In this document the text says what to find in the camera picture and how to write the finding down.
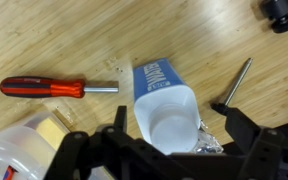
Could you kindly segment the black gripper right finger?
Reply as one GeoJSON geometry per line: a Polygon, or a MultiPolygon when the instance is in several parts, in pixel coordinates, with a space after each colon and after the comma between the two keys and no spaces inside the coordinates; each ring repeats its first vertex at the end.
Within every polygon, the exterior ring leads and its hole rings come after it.
{"type": "Polygon", "coordinates": [[[247,154],[261,128],[238,108],[230,108],[226,114],[225,130],[240,150],[247,154]]]}

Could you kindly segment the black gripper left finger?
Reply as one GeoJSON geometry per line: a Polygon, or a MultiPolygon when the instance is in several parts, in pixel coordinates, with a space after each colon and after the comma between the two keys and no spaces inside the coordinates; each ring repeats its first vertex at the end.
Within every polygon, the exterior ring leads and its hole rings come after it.
{"type": "Polygon", "coordinates": [[[127,131],[127,107],[119,106],[114,119],[114,126],[123,131],[127,131]]]}

